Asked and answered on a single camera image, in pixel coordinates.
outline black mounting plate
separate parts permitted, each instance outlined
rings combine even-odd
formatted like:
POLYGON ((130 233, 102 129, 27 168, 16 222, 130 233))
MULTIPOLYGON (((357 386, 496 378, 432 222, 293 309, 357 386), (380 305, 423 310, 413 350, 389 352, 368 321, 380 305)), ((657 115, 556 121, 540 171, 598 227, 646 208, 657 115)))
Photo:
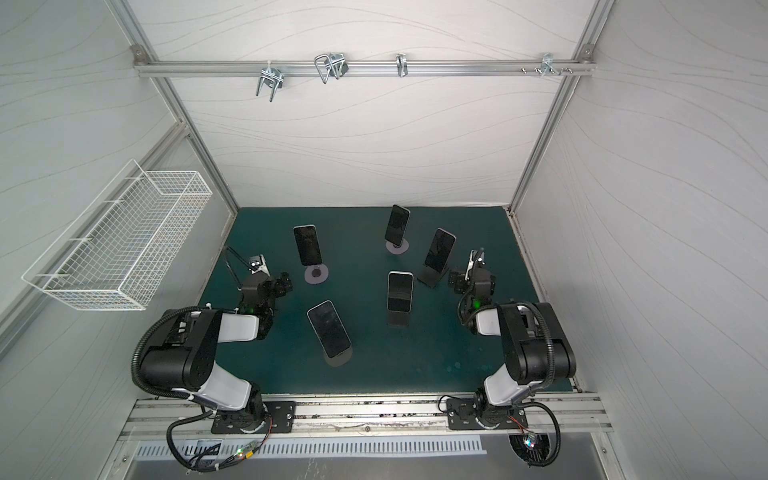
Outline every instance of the black mounting plate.
MULTIPOLYGON (((448 414, 448 428, 451 430, 519 430, 517 423, 509 419, 510 407, 492 407, 485 411, 485 423, 496 427, 483 426, 475 415, 474 399, 447 399, 445 409, 448 414)), ((525 411, 514 410, 512 417, 524 427, 528 426, 525 420, 525 411)))
MULTIPOLYGON (((293 417, 296 413, 296 402, 264 402, 269 416, 272 417, 272 433, 290 433, 293 428, 293 417)), ((244 415, 237 412, 226 413, 219 412, 214 417, 214 424, 210 427, 210 432, 214 435, 226 435, 227 433, 240 433, 239 426, 244 423, 244 415)), ((261 425, 255 432, 250 430, 247 433, 266 433, 270 426, 268 423, 261 425)))

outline round phone stand base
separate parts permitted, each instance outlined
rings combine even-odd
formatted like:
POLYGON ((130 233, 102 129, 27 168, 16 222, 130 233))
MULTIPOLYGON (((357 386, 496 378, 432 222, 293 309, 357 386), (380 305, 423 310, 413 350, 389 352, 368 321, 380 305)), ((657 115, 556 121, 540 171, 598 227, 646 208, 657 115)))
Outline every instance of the round phone stand base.
POLYGON ((342 366, 352 358, 352 347, 349 347, 333 358, 326 355, 326 351, 323 350, 323 358, 326 360, 326 363, 332 367, 342 366))
POLYGON ((325 264, 308 266, 304 270, 304 280, 309 285, 325 282, 328 280, 328 267, 325 264))
POLYGON ((386 249, 389 250, 392 255, 400 255, 401 253, 405 253, 408 250, 408 240, 405 238, 402 239, 402 243, 399 247, 395 247, 395 244, 392 242, 387 242, 386 249))

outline white mesh basket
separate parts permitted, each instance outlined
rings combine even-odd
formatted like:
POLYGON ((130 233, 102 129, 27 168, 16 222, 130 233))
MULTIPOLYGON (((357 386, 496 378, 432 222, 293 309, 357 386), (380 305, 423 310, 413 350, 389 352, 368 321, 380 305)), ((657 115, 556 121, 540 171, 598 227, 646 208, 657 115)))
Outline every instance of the white mesh basket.
POLYGON ((102 191, 111 186, 117 196, 97 197, 25 272, 25 282, 77 310, 146 308, 211 191, 196 171, 144 171, 132 161, 124 172, 129 166, 138 173, 118 174, 102 191), (85 226, 81 218, 94 205, 104 211, 85 226))

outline smartphone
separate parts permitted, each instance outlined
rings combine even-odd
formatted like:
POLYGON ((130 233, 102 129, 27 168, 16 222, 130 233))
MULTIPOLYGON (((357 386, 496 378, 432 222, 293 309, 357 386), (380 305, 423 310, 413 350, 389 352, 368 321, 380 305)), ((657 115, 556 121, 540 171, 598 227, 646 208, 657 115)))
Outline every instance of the smartphone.
POLYGON ((296 248, 304 266, 320 265, 323 257, 320 255, 320 244, 317 242, 317 229, 314 225, 299 225, 293 228, 296 238, 296 248))
POLYGON ((456 243, 456 235, 448 233, 442 228, 437 229, 424 264, 435 272, 442 273, 448 263, 448 257, 451 256, 454 243, 456 243))
POLYGON ((352 346, 339 314, 330 300, 312 307, 306 316, 310 319, 317 339, 326 351, 328 358, 332 359, 352 346))
POLYGON ((411 217, 411 211, 399 205, 392 205, 392 213, 389 214, 389 223, 386 225, 384 240, 395 247, 402 245, 402 239, 406 235, 406 225, 411 217))
POLYGON ((413 273, 389 272, 386 291, 386 309, 390 312, 408 313, 413 301, 413 273))

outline gray slotted strip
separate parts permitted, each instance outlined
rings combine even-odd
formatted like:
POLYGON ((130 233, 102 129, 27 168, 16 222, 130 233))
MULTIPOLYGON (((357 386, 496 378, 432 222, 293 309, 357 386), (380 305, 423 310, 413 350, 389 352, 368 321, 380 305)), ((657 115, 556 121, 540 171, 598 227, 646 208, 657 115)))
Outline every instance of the gray slotted strip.
MULTIPOLYGON (((221 442, 218 456, 224 459, 248 443, 250 439, 181 440, 177 448, 186 457, 221 442)), ((453 455, 486 455, 479 435, 408 435, 365 438, 270 439, 254 458, 343 458, 343 457, 438 457, 453 455)), ((172 460, 162 440, 142 440, 135 460, 172 460)))

